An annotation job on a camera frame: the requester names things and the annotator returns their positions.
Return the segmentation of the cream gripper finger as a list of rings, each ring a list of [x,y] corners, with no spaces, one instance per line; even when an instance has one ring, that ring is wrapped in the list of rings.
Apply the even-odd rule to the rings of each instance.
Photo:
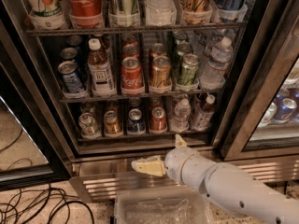
[[[175,148],[186,147],[186,146],[187,146],[187,143],[185,142],[185,140],[179,134],[176,134],[175,135]]]
[[[165,166],[160,155],[142,158],[131,162],[132,168],[141,173],[154,176],[164,176]]]

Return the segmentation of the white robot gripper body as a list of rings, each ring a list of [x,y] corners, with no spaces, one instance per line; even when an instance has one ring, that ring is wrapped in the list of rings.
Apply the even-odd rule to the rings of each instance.
[[[200,185],[206,171],[215,164],[190,147],[172,149],[167,153],[164,163],[167,175],[184,185]]]

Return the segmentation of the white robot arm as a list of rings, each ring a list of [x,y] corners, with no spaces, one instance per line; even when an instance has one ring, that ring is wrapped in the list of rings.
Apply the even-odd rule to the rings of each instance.
[[[164,158],[142,158],[133,161],[132,167],[142,174],[167,175],[232,216],[256,217],[268,224],[299,224],[298,200],[270,189],[235,165],[200,155],[180,135]]]

